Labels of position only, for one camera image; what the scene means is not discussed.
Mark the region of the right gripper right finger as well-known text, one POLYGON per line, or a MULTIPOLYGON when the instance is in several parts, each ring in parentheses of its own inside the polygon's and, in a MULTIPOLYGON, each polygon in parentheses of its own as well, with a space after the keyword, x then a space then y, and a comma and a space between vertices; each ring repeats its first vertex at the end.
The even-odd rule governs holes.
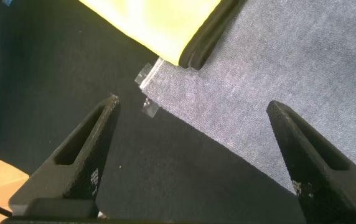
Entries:
POLYGON ((266 110, 308 223, 356 223, 356 164, 289 106, 266 110))

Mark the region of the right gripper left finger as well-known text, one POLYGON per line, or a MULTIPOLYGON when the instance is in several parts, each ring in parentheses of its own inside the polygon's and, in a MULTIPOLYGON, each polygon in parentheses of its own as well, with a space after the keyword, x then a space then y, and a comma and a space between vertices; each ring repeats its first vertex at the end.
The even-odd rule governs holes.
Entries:
POLYGON ((35 199, 96 199, 119 117, 117 96, 102 100, 9 199, 22 215, 35 199))

